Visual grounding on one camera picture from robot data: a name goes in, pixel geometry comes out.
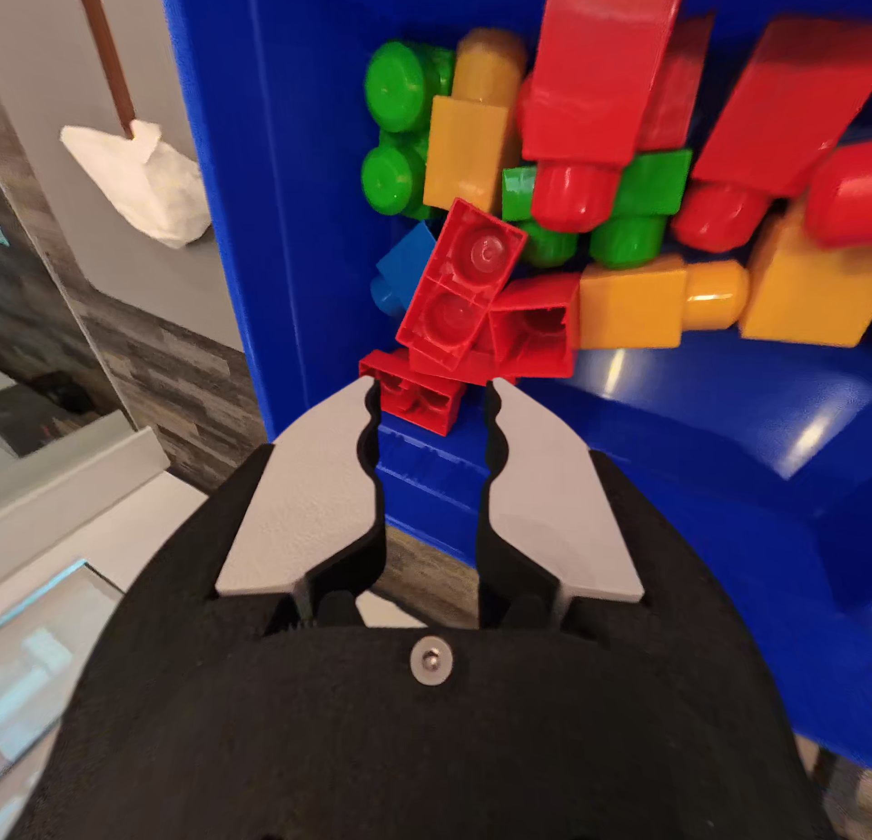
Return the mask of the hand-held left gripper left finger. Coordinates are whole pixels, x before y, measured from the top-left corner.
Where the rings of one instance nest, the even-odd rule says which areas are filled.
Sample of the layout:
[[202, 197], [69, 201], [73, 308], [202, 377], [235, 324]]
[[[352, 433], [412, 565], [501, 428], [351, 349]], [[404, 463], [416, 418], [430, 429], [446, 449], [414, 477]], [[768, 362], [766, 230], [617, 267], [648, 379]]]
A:
[[357, 596], [385, 568], [377, 477], [380, 386], [363, 376], [298, 417], [272, 443], [215, 588], [222, 596]]

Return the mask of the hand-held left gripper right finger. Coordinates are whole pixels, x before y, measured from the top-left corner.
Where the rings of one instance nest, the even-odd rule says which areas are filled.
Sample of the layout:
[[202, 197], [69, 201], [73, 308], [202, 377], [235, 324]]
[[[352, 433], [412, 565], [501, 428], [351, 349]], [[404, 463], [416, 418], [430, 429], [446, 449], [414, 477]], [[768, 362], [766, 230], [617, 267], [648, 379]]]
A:
[[640, 602], [644, 586], [586, 442], [502, 378], [486, 387], [485, 419], [481, 583], [509, 602], [531, 593], [547, 604]]

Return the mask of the blue storage bin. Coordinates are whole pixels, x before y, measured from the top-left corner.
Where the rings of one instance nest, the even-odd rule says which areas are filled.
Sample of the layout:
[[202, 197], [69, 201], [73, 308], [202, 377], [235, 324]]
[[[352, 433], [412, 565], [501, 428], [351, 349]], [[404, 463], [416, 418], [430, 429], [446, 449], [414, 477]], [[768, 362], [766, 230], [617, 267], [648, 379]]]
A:
[[[370, 294], [409, 224], [365, 201], [365, 68], [390, 39], [498, 27], [535, 50], [546, 0], [164, 0], [269, 440], [357, 378], [398, 324]], [[751, 630], [793, 729], [870, 767], [870, 338], [683, 333], [518, 384], [611, 457]]]

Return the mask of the pile of mega blocks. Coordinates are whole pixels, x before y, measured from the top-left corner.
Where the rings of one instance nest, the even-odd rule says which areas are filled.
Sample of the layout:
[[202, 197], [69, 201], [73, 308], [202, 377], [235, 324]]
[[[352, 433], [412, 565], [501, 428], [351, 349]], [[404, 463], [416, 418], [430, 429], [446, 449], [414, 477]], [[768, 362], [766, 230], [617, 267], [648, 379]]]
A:
[[361, 2], [400, 34], [364, 82], [380, 136], [362, 188], [381, 214], [428, 219], [457, 197], [496, 214], [503, 170], [526, 160], [539, 232], [608, 227], [639, 154], [686, 142], [714, 30], [718, 56], [756, 47], [716, 103], [691, 191], [704, 223], [744, 199], [747, 238], [745, 222], [800, 192], [870, 97], [870, 0]]

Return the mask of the white cloth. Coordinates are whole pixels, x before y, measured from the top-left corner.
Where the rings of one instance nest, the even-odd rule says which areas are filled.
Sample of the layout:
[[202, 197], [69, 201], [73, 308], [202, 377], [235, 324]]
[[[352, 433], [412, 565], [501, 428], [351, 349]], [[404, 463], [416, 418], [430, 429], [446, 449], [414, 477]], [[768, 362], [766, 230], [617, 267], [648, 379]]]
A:
[[157, 124], [133, 119], [130, 137], [63, 126], [60, 141], [114, 209], [140, 233], [182, 249], [212, 224], [199, 164], [162, 138]]

